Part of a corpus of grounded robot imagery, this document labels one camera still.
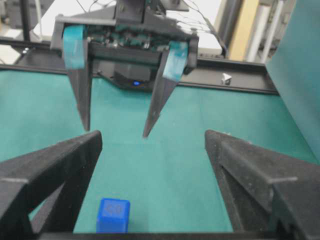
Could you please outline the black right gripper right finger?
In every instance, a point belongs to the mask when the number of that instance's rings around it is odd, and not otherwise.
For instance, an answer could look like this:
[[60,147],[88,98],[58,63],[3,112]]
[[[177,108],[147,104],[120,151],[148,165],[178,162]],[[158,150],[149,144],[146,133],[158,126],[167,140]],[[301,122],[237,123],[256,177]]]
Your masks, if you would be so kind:
[[319,165],[210,129],[204,141],[235,232],[319,239]]

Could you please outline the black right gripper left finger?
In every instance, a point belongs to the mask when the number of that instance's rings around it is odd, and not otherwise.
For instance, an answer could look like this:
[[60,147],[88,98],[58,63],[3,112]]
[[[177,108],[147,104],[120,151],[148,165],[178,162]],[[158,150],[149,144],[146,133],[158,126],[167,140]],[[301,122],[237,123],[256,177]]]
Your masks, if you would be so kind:
[[0,237],[72,232],[102,151],[95,130],[0,164]]

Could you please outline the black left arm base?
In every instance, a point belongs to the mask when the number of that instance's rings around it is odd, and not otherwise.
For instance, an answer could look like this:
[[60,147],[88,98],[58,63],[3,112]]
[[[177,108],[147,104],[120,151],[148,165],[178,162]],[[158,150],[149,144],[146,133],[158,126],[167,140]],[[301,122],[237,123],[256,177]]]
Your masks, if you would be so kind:
[[157,68],[140,64],[93,61],[93,74],[123,90],[152,92]]

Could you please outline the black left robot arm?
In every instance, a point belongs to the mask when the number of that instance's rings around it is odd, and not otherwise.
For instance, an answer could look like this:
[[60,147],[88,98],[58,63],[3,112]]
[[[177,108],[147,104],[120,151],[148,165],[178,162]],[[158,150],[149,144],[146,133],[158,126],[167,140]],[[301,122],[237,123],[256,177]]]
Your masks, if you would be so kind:
[[50,49],[61,53],[86,131],[93,61],[102,60],[113,63],[115,85],[152,92],[143,129],[148,137],[182,76],[197,67],[198,44],[198,35],[168,17],[159,0],[118,0],[99,10],[57,15]]

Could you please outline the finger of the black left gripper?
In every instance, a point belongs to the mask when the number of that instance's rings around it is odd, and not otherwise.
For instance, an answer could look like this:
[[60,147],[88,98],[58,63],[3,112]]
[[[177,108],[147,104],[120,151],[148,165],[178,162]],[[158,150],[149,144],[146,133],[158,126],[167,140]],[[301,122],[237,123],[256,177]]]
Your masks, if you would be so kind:
[[63,57],[67,75],[75,96],[78,113],[85,131],[90,130],[91,62],[84,25],[70,25],[63,31]]
[[149,136],[163,107],[181,80],[187,58],[188,45],[185,42],[172,42],[169,50],[163,51],[143,129],[144,138]]

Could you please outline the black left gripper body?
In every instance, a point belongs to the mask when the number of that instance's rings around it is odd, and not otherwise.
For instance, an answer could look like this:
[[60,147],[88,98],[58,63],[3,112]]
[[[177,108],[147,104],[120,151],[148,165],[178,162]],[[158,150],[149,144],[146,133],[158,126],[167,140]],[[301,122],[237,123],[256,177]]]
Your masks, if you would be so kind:
[[88,58],[159,66],[164,51],[183,74],[197,67],[199,37],[177,20],[145,9],[138,14],[100,9],[54,21],[50,49],[60,52],[66,69],[82,69]]

